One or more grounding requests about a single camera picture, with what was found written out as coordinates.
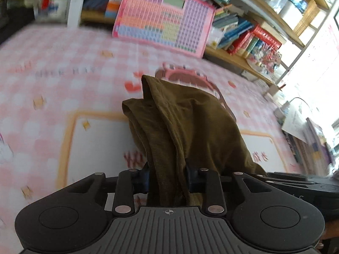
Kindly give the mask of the brown garment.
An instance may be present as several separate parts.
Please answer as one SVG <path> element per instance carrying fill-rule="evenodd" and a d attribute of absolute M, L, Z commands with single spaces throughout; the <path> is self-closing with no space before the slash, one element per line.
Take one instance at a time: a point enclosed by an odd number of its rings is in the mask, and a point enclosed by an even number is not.
<path fill-rule="evenodd" d="M 148 201 L 154 206 L 192 203 L 186 168 L 226 175 L 265 174 L 252 160 L 236 121 L 211 94 L 144 75 L 143 97 L 122 102 L 139 150 L 151 170 Z"/>

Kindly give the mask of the pink checkered table mat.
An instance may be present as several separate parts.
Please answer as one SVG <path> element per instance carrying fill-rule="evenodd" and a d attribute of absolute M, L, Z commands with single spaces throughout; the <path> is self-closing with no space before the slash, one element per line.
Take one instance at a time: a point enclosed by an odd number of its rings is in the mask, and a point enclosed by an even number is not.
<path fill-rule="evenodd" d="M 140 98 L 141 76 L 163 63 L 204 74 L 245 132 L 269 135 L 282 163 L 301 172 L 263 89 L 209 61 L 114 39 L 95 29 L 29 25 L 1 45 L 1 252 L 19 253 L 18 212 L 56 190 L 59 158 L 73 112 L 121 113 Z"/>

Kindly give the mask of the stack of books right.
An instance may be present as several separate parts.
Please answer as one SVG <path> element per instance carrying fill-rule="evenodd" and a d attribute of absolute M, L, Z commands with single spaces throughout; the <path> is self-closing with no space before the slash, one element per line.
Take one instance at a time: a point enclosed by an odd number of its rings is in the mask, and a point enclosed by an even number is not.
<path fill-rule="evenodd" d="M 279 109 L 283 114 L 282 132 L 296 162 L 307 174 L 331 176 L 336 163 L 323 129 L 310 118 L 311 108 L 286 101 Z"/>

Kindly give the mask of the white wooden bookshelf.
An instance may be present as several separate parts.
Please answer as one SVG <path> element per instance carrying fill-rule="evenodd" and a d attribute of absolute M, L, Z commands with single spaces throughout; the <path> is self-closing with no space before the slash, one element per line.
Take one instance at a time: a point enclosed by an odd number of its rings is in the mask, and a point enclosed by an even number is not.
<path fill-rule="evenodd" d="M 110 23 L 114 38 L 215 57 L 274 84 L 280 47 L 305 52 L 300 35 L 328 8 L 325 0 L 69 0 L 67 26 Z"/>

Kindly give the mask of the clear bag of candies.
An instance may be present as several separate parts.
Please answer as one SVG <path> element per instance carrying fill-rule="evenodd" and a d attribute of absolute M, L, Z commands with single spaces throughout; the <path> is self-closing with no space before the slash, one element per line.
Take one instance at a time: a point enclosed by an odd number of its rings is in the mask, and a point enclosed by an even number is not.
<path fill-rule="evenodd" d="M 281 65 L 282 55 L 271 46 L 253 48 L 246 62 L 251 68 L 260 73 L 273 74 Z"/>

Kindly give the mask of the row of red dictionaries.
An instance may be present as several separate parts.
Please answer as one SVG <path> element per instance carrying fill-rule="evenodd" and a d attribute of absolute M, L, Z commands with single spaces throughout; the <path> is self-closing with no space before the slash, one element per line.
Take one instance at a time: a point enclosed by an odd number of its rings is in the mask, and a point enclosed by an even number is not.
<path fill-rule="evenodd" d="M 226 49 L 228 54 L 237 55 L 242 58 L 247 58 L 254 48 L 260 49 L 263 45 L 268 45 L 277 51 L 282 43 L 269 31 L 263 29 L 259 25 L 242 33 L 230 47 Z"/>

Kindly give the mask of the pink learning tablet board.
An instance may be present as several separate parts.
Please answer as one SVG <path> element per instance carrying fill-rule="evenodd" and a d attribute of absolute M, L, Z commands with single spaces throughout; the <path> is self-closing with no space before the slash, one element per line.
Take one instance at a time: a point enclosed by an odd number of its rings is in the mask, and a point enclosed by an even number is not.
<path fill-rule="evenodd" d="M 214 14 L 202 0 L 122 0 L 112 36 L 201 58 Z"/>

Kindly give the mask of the stack of blue books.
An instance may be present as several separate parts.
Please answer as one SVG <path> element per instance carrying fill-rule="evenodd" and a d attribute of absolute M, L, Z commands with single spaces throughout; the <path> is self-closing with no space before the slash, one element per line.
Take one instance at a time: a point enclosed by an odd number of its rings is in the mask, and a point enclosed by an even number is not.
<path fill-rule="evenodd" d="M 213 49 L 227 48 L 253 27 L 253 23 L 244 18 L 243 10 L 228 4 L 215 11 L 207 44 Z"/>

